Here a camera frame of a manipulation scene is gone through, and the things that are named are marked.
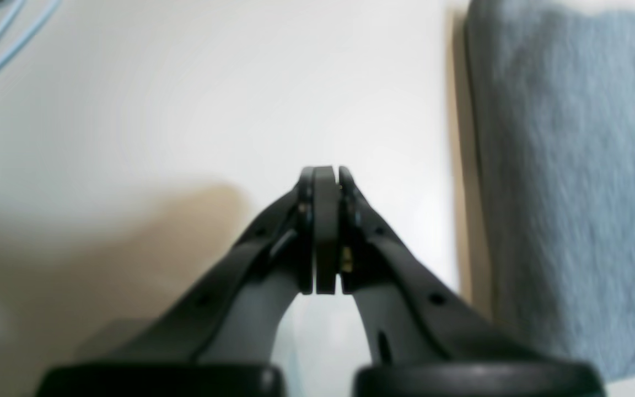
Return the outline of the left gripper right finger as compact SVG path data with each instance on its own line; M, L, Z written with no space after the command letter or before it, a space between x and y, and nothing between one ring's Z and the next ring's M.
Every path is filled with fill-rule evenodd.
M382 365L545 362L479 316L408 250L348 169L326 168L326 291L355 300Z

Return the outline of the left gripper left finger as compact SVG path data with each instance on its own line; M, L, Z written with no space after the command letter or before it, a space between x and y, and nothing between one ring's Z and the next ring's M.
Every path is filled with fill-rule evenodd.
M304 168L228 253L114 363L263 363L298 294L329 292L329 169Z

